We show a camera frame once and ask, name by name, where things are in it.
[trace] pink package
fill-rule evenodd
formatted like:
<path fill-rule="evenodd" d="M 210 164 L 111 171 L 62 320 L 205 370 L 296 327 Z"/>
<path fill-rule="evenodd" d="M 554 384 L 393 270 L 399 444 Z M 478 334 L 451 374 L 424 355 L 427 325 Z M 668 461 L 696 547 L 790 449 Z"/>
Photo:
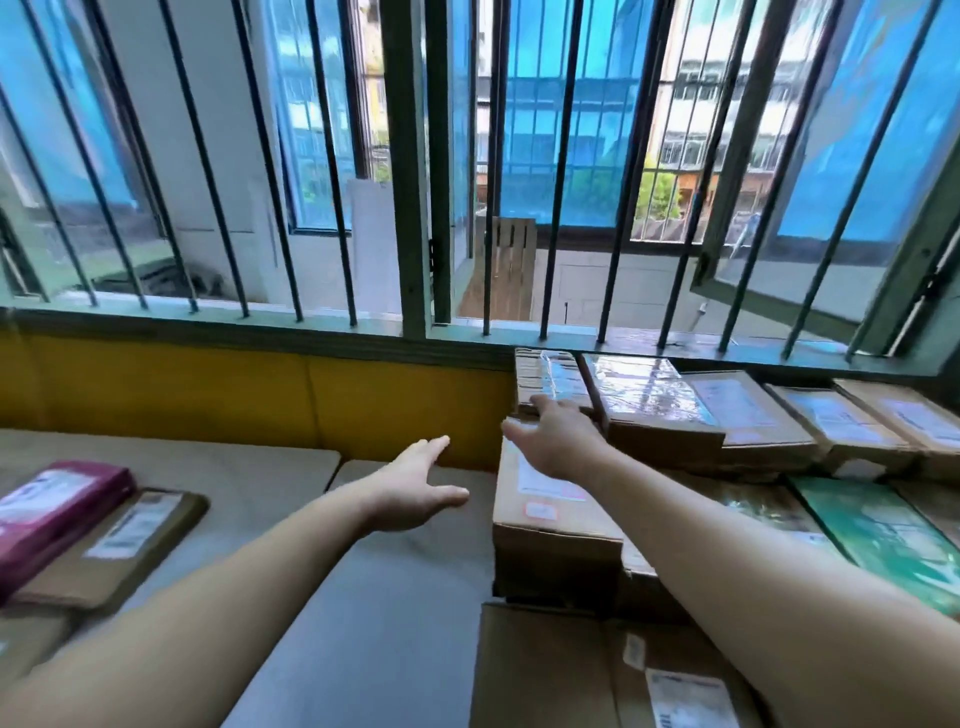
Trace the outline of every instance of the pink package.
<path fill-rule="evenodd" d="M 126 468 L 60 460 L 0 498 L 0 603 L 133 490 Z"/>

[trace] package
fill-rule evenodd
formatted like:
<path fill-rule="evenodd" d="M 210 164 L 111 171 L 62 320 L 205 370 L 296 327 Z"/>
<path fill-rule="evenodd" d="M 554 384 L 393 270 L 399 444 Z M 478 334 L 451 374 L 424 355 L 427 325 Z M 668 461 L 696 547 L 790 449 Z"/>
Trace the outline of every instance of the package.
<path fill-rule="evenodd" d="M 583 489 L 534 470 L 504 439 L 493 502 L 494 593 L 606 611 L 623 532 Z"/>
<path fill-rule="evenodd" d="M 785 485 L 731 483 L 688 473 L 667 474 L 701 496 L 843 558 L 816 519 Z"/>
<path fill-rule="evenodd" d="M 817 441 L 746 372 L 704 372 L 684 379 L 727 433 L 710 471 L 802 473 L 816 460 Z"/>
<path fill-rule="evenodd" d="M 960 549 L 960 492 L 930 480 L 895 480 L 890 485 Z"/>
<path fill-rule="evenodd" d="M 551 400 L 571 400 L 585 415 L 593 416 L 593 402 L 580 374 L 577 360 L 570 352 L 548 349 L 517 349 L 516 411 L 536 417 L 537 408 L 530 402 L 534 395 L 547 395 Z"/>
<path fill-rule="evenodd" d="M 689 627 L 485 604 L 470 728 L 762 725 L 743 678 Z"/>
<path fill-rule="evenodd" d="M 851 561 L 960 619 L 960 551 L 892 488 L 822 477 L 790 479 Z"/>
<path fill-rule="evenodd" d="M 960 480 L 960 418 L 909 387 L 851 379 L 834 386 L 919 448 L 920 477 Z"/>
<path fill-rule="evenodd" d="M 15 603 L 118 609 L 203 517 L 209 501 L 140 491 L 21 587 Z"/>
<path fill-rule="evenodd" d="M 64 460 L 0 498 L 0 601 L 132 492 L 126 468 Z"/>
<path fill-rule="evenodd" d="M 66 612 L 0 610 L 0 692 L 50 657 L 73 627 Z"/>
<path fill-rule="evenodd" d="M 720 456 L 724 430 L 669 360 L 586 353 L 581 368 L 615 448 L 665 468 L 713 463 Z"/>
<path fill-rule="evenodd" d="M 820 467 L 834 477 L 876 480 L 902 473 L 919 450 L 852 401 L 831 389 L 767 385 L 820 444 Z"/>

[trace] wall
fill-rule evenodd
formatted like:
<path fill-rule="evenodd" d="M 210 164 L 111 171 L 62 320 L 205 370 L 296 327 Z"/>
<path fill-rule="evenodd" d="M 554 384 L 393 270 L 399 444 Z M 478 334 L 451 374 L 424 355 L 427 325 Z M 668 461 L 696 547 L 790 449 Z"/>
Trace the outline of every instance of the wall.
<path fill-rule="evenodd" d="M 389 460 L 448 434 L 442 464 L 495 471 L 508 372 L 0 333 L 0 426 L 335 449 Z"/>

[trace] sticker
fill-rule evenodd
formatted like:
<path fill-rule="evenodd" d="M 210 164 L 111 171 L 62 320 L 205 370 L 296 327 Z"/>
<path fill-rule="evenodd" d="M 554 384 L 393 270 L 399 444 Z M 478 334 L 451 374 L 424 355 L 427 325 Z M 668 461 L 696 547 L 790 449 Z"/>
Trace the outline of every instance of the sticker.
<path fill-rule="evenodd" d="M 523 512 L 532 519 L 544 519 L 545 521 L 555 521 L 557 519 L 557 509 L 547 503 L 537 503 L 530 500 L 523 508 Z"/>
<path fill-rule="evenodd" d="M 633 632 L 627 633 L 627 641 L 623 645 L 623 662 L 640 672 L 647 667 L 647 642 Z"/>
<path fill-rule="evenodd" d="M 960 427 L 938 415 L 923 402 L 880 400 L 880 403 L 931 440 L 941 445 L 960 448 Z"/>
<path fill-rule="evenodd" d="M 89 559 L 132 559 L 180 503 L 180 495 L 147 493 L 96 544 Z"/>
<path fill-rule="evenodd" d="M 743 382 L 737 379 L 693 379 L 690 383 L 724 429 L 777 426 L 777 421 L 756 403 Z"/>
<path fill-rule="evenodd" d="M 587 500 L 587 491 L 569 480 L 557 480 L 537 471 L 519 450 L 516 488 L 525 496 L 554 497 L 559 500 Z"/>
<path fill-rule="evenodd" d="M 833 476 L 848 480 L 874 481 L 886 472 L 887 469 L 882 465 L 872 463 L 869 460 L 854 458 L 833 471 Z"/>
<path fill-rule="evenodd" d="M 73 500 L 97 478 L 73 471 L 43 471 L 29 483 L 0 498 L 0 521 L 32 523 Z"/>
<path fill-rule="evenodd" d="M 871 429 L 869 422 L 861 422 L 856 411 L 843 400 L 810 392 L 791 392 L 789 399 L 802 408 L 814 424 L 833 440 L 879 444 L 886 442 L 878 432 Z"/>
<path fill-rule="evenodd" d="M 652 668 L 646 674 L 657 728 L 739 728 L 723 680 Z"/>

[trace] left hand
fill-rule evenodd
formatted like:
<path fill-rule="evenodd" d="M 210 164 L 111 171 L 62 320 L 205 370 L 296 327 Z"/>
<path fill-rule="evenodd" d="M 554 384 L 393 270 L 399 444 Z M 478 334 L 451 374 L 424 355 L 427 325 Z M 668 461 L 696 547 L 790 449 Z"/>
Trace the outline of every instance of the left hand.
<path fill-rule="evenodd" d="M 430 467 L 450 443 L 444 435 L 435 440 L 420 440 L 373 475 L 357 480 L 349 487 L 363 494 L 370 509 L 370 530 L 405 531 L 429 521 L 445 508 L 467 502 L 466 488 L 453 485 L 429 485 Z"/>

